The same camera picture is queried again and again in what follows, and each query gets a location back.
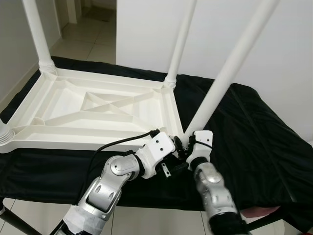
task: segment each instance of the black wire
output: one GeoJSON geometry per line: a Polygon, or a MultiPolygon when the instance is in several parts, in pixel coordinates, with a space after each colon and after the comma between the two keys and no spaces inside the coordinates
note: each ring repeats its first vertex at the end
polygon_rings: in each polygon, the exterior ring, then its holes
{"type": "Polygon", "coordinates": [[[146,136],[152,134],[153,132],[154,132],[154,131],[149,131],[149,132],[147,132],[147,133],[145,133],[145,134],[142,134],[142,135],[140,135],[140,136],[134,136],[134,137],[126,138],[126,139],[123,139],[123,140],[115,141],[115,142],[112,142],[112,143],[105,144],[104,146],[98,148],[98,149],[94,152],[94,154],[93,154],[93,156],[92,156],[92,158],[91,158],[91,160],[90,160],[90,163],[89,163],[89,166],[88,166],[88,169],[87,169],[87,173],[86,173],[85,180],[84,180],[84,182],[83,182],[83,184],[82,184],[82,187],[81,187],[81,189],[80,189],[80,191],[79,191],[78,198],[76,199],[76,203],[75,203],[75,204],[78,204],[79,200],[81,199],[81,197],[83,196],[83,194],[85,193],[85,191],[86,191],[86,189],[87,189],[86,184],[87,184],[87,182],[88,182],[89,173],[90,173],[92,170],[95,169],[95,167],[93,167],[93,168],[91,169],[91,166],[92,166],[92,163],[93,163],[94,158],[96,157],[96,155],[97,155],[99,152],[101,152],[101,151],[102,151],[103,149],[105,149],[105,148],[111,147],[111,146],[116,145],[116,144],[119,144],[119,143],[124,143],[124,142],[128,142],[128,141],[133,141],[133,140],[141,139],[141,138],[143,138],[143,137],[146,137],[146,136]]]}
{"type": "Polygon", "coordinates": [[[206,143],[202,143],[202,142],[200,142],[200,141],[195,141],[195,143],[202,144],[202,145],[204,145],[204,146],[207,146],[207,147],[213,149],[212,146],[210,146],[210,145],[208,145],[208,144],[206,144],[206,143]]]}

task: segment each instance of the black table leg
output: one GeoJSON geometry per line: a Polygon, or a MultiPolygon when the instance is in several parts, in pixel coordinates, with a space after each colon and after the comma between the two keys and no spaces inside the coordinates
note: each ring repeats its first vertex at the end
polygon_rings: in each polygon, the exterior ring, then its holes
{"type": "Polygon", "coordinates": [[[2,208],[0,211],[1,219],[27,235],[42,235],[34,228],[32,228],[29,224],[27,224],[24,220],[22,220],[13,212],[11,212],[8,208],[6,208],[3,205],[3,200],[4,198],[0,198],[0,208],[2,208]]]}
{"type": "Polygon", "coordinates": [[[280,207],[278,210],[274,211],[273,213],[247,224],[248,230],[252,231],[260,227],[263,227],[267,224],[274,223],[280,219],[283,219],[286,215],[288,215],[288,211],[285,210],[283,207],[280,207]]]}

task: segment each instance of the black cloth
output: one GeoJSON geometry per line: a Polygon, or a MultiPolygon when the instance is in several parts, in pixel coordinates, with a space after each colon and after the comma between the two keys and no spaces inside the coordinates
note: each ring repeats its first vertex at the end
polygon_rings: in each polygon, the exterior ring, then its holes
{"type": "MultiPolygon", "coordinates": [[[[166,74],[106,63],[53,57],[57,67],[163,81],[166,74]]],[[[0,114],[8,122],[40,76],[37,71],[0,114]]],[[[212,79],[178,75],[174,94],[185,130],[212,79]]],[[[213,131],[211,162],[224,176],[239,209],[283,206],[286,221],[301,231],[313,225],[313,149],[247,86],[232,84],[205,129],[213,131]]],[[[0,155],[0,196],[73,204],[87,173],[92,151],[16,149],[0,155]]],[[[116,152],[101,152],[88,184],[100,175],[103,159],[116,152]]],[[[120,206],[203,210],[192,173],[137,178],[123,187],[120,206]]]]}

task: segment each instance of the white tape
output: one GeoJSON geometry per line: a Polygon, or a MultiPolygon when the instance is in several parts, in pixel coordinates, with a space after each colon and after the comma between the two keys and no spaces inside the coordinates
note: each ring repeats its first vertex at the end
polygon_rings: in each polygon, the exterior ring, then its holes
{"type": "Polygon", "coordinates": [[[92,235],[100,235],[106,224],[105,220],[90,214],[80,206],[71,206],[63,220],[74,234],[86,231],[92,235]]]}

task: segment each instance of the pink object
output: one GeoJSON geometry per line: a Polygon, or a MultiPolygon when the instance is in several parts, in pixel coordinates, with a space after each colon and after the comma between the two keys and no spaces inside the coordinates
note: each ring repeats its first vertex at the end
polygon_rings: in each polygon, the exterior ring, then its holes
{"type": "Polygon", "coordinates": [[[278,208],[280,207],[269,207],[269,208],[251,207],[251,208],[242,210],[240,212],[246,218],[255,218],[255,217],[261,217],[261,216],[266,216],[268,214],[271,214],[275,212],[278,208]]]}

